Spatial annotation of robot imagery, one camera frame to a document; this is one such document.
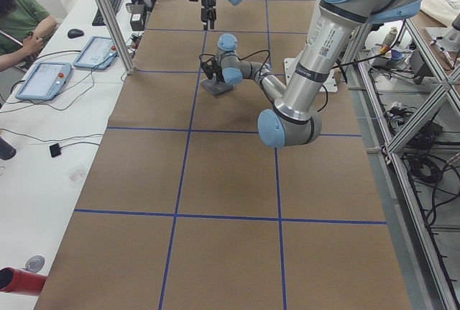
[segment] keyboard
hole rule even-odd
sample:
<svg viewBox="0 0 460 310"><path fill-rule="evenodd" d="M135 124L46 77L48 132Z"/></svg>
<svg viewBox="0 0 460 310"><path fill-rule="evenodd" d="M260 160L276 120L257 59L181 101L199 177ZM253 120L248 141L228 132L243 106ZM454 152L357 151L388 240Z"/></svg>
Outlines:
<svg viewBox="0 0 460 310"><path fill-rule="evenodd" d="M123 3L123 0L109 0L110 4L112 5L112 8L114 10L114 13L118 13L118 10L121 8L121 4ZM98 9L96 12L96 16L93 19L93 26L105 26L106 24L104 23L104 18L102 17L101 11Z"/></svg>

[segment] red cylinder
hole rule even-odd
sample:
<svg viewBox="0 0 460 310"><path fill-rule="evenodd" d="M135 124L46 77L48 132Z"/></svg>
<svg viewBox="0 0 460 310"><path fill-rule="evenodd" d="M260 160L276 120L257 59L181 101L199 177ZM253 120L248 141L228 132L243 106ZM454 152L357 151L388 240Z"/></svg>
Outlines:
<svg viewBox="0 0 460 310"><path fill-rule="evenodd" d="M0 292L39 296L45 281L45 275L34 274L21 269L8 267L0 270Z"/></svg>

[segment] small black box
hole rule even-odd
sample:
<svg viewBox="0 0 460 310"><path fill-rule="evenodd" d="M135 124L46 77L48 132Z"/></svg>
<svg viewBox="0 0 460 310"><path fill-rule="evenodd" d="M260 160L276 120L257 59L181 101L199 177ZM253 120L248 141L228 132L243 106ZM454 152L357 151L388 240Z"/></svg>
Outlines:
<svg viewBox="0 0 460 310"><path fill-rule="evenodd" d="M144 4L135 4L132 6L131 19L129 20L132 30L143 31L146 17L147 10Z"/></svg>

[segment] gray base plate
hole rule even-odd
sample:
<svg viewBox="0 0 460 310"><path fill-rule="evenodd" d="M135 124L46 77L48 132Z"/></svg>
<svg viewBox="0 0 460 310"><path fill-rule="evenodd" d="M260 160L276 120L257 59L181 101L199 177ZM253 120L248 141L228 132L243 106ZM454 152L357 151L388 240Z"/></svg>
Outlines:
<svg viewBox="0 0 460 310"><path fill-rule="evenodd" d="M201 80L200 83L213 96L220 96L224 93L232 91L235 88L235 86L233 85L227 85L226 83L217 82L215 76L211 80L205 78L204 80Z"/></svg>

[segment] white desk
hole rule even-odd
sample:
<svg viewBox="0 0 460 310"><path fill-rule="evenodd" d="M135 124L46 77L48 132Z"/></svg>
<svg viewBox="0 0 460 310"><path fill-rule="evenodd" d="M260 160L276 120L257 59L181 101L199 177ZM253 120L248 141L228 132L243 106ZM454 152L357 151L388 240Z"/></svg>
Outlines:
<svg viewBox="0 0 460 310"><path fill-rule="evenodd" d="M97 7L94 0L79 0L55 33L42 55L61 50L81 50L92 35L109 36L106 27L93 27L91 22ZM132 33L129 14L124 6L117 20L124 39ZM82 29L83 37L69 39L67 31ZM40 59L72 63L77 53L55 55ZM87 70L73 70L65 88L88 75ZM5 104L0 110L0 129L39 137L42 140L61 140L67 137L102 134L107 125L124 78L124 68L116 59L104 72L94 72L94 87L65 111L48 106L31 106L7 112L29 104ZM92 84L91 77L49 102L55 107L66 107L78 94ZM16 102L14 95L8 102ZM3 132L1 135L17 149L11 160L0 160L0 268L23 268L33 255L44 255L45 267L40 274L50 271L65 228L80 195L84 179L93 162L97 146L80 144L63 149L63 154L51 158L43 143ZM99 143L101 137L70 140ZM70 175L82 174L72 181ZM33 309L37 297L0 293L0 309Z"/></svg>

